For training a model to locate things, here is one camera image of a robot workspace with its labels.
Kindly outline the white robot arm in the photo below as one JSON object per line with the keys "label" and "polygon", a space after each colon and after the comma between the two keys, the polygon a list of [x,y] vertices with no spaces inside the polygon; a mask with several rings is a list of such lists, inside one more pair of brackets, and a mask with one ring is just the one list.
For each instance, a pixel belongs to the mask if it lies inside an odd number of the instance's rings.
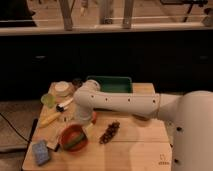
{"label": "white robot arm", "polygon": [[100,88],[97,81],[87,80],[75,91],[77,120],[89,121],[99,108],[172,122],[171,171],[213,171],[213,92],[109,93]]}

